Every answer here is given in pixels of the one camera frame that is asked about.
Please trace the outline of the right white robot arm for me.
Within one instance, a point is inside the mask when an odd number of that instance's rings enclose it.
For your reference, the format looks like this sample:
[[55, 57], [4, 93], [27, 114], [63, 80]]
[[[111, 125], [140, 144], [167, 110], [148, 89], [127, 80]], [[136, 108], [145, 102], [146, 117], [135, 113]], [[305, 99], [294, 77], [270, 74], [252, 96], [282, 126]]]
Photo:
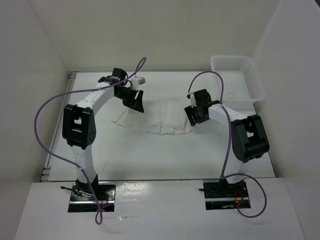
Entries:
[[206, 89], [187, 95], [190, 106], [184, 108], [193, 127], [213, 120], [227, 127], [226, 157], [219, 179], [219, 192], [231, 196], [243, 182], [252, 160], [261, 158], [270, 149], [268, 137], [259, 115], [245, 115], [211, 99]]

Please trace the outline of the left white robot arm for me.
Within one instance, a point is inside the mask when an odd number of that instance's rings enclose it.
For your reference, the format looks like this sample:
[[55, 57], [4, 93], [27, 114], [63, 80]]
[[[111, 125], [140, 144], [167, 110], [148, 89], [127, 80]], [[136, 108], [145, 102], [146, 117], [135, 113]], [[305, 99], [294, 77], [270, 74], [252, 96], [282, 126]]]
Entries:
[[143, 90], [139, 86], [145, 78], [134, 76], [128, 81], [127, 73], [114, 68], [112, 75], [98, 80], [96, 88], [76, 104], [67, 104], [63, 110], [62, 137], [70, 146], [74, 162], [79, 165], [76, 170], [74, 191], [82, 193], [88, 200], [98, 197], [101, 192], [98, 174], [93, 164], [92, 144], [97, 136], [95, 115], [111, 98], [122, 100], [124, 106], [143, 113]]

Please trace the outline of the white pleated skirt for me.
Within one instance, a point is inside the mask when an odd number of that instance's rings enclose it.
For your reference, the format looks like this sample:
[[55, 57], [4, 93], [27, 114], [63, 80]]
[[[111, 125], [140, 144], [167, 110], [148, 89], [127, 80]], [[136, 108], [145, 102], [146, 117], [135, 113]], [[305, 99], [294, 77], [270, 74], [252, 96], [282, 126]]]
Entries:
[[192, 131], [184, 104], [178, 99], [145, 100], [143, 107], [143, 113], [126, 107], [116, 113], [111, 121], [128, 129], [155, 135], [180, 135]]

